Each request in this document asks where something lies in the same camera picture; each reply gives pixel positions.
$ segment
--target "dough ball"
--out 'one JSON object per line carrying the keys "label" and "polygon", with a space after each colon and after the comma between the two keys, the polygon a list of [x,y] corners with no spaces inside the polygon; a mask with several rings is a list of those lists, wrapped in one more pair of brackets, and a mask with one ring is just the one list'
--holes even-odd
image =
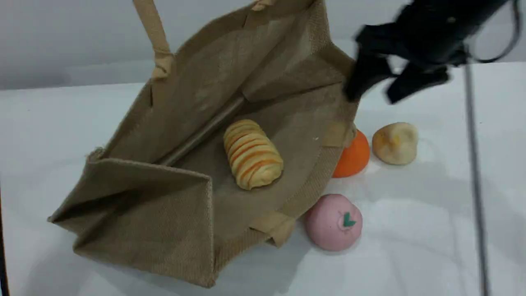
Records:
{"label": "dough ball", "polygon": [[348,249],[361,235],[360,210],[341,194],[328,194],[309,210],[305,228],[310,239],[326,251]]}
{"label": "dough ball", "polygon": [[256,122],[231,124],[223,142],[232,175],[242,189],[265,186],[281,176],[283,159]]}
{"label": "dough ball", "polygon": [[417,157],[418,131],[406,122],[386,125],[372,137],[372,151],[388,164],[406,165]]}

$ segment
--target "black cable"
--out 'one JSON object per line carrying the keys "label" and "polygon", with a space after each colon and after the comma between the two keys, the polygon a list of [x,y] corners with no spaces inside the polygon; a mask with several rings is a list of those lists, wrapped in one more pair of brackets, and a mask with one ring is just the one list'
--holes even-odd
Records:
{"label": "black cable", "polygon": [[2,224],[2,194],[1,194],[1,191],[0,191],[0,284],[2,285],[2,296],[9,296],[9,285],[7,282],[7,269],[5,266],[4,228]]}
{"label": "black cable", "polygon": [[466,86],[466,120],[470,150],[471,185],[473,190],[473,207],[475,209],[475,226],[477,232],[477,247],[480,267],[480,291],[482,296],[490,295],[488,277],[488,250],[486,240],[486,225],[484,219],[484,205],[482,201],[481,174],[479,164],[479,148],[477,143],[477,129],[474,110],[473,74],[469,57],[464,66],[464,79]]}
{"label": "black cable", "polygon": [[473,58],[475,61],[482,63],[482,64],[493,63],[507,56],[515,48],[515,46],[519,42],[519,39],[522,33],[522,13],[521,13],[519,2],[520,2],[519,0],[512,0],[512,3],[511,3],[511,10],[513,14],[513,35],[511,36],[510,43],[504,49],[504,51],[502,51],[502,53],[499,54],[498,56],[494,58],[489,58],[487,60],[478,58],[472,53],[468,53],[471,58]]}

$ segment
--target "orange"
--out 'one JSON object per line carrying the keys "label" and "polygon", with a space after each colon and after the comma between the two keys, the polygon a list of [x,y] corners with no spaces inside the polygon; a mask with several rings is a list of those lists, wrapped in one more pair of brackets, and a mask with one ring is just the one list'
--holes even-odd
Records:
{"label": "orange", "polygon": [[362,132],[357,131],[351,145],[343,150],[332,177],[345,178],[358,174],[367,166],[370,156],[371,151],[367,138]]}

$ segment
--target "toy bread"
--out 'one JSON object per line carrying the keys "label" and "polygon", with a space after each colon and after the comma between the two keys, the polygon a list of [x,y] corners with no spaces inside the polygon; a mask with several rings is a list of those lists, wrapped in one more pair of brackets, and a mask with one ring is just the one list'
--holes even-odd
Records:
{"label": "toy bread", "polygon": [[256,122],[233,123],[223,141],[232,175],[242,189],[265,186],[281,176],[283,159]]}
{"label": "toy bread", "polygon": [[417,157],[418,131],[406,122],[386,125],[372,137],[372,151],[383,162],[406,165]]}

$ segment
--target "burlap tote bag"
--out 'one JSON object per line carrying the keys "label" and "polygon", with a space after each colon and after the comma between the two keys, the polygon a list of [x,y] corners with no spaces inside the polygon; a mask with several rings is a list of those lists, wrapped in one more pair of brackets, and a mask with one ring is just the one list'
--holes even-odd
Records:
{"label": "burlap tote bag", "polygon": [[[134,3],[152,78],[49,221],[78,235],[79,255],[211,287],[249,247],[285,243],[318,200],[352,138],[357,106],[342,84],[353,61],[331,42],[322,0],[253,3],[175,54],[153,0]],[[272,185],[236,185],[222,136],[237,119],[280,152]]]}

